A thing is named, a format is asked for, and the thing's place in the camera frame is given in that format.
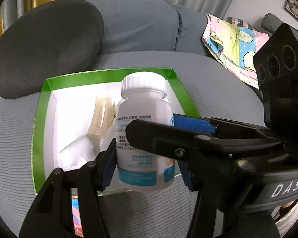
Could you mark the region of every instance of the pill bottle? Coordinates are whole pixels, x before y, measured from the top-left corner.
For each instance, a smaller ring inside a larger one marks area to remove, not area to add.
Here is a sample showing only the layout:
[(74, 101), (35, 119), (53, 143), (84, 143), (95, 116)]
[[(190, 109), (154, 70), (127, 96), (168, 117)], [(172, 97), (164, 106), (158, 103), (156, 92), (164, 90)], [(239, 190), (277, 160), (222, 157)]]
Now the pill bottle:
[(119, 183), (130, 190), (161, 190), (174, 181), (174, 160), (130, 146), (126, 126), (135, 119), (173, 126), (171, 105), (163, 76), (152, 72), (127, 75), (122, 81), (124, 101), (116, 115), (116, 146)]

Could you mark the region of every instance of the black camera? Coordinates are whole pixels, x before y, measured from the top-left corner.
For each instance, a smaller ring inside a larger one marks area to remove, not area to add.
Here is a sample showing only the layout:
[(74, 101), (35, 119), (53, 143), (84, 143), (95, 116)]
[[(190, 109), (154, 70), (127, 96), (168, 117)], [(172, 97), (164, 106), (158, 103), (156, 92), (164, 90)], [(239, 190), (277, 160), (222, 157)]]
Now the black camera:
[(298, 140), (298, 31), (283, 23), (254, 55), (265, 124)]

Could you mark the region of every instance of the gray sofa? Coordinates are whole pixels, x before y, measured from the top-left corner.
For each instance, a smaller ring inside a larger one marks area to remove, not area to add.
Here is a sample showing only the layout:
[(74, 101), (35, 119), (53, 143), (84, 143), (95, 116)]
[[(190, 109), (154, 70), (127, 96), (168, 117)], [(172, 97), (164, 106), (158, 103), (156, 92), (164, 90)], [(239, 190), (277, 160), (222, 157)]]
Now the gray sofa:
[[(104, 19), (103, 46), (93, 69), (171, 67), (201, 116), (264, 125), (255, 92), (209, 57), (201, 42), (204, 15), (159, 0), (87, 1)], [(39, 95), (0, 98), (0, 215), (16, 235), (35, 197), (31, 141)], [(101, 205), (112, 237), (185, 237), (195, 200), (196, 193), (178, 176), (168, 189), (108, 195)]]

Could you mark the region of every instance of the blue label band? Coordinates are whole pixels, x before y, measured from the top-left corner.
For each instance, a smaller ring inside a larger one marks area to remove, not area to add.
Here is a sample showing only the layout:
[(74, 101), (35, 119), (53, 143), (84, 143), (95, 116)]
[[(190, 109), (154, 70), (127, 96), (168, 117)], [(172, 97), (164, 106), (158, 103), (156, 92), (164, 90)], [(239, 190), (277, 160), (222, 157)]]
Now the blue label band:
[(122, 182), (137, 186), (154, 186), (157, 184), (157, 173), (127, 171), (118, 167), (118, 179)]
[(174, 178), (174, 165), (164, 170), (164, 182), (169, 182)]

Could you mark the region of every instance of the oval cushion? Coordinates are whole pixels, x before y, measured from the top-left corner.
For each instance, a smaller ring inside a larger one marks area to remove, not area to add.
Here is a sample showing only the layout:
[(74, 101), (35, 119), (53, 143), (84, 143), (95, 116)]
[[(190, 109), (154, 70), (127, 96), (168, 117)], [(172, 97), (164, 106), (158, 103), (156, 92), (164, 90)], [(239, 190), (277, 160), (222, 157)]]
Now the oval cushion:
[(0, 96), (40, 92), (46, 78), (88, 71), (104, 35), (98, 9), (85, 0), (56, 0), (32, 9), (0, 38)]

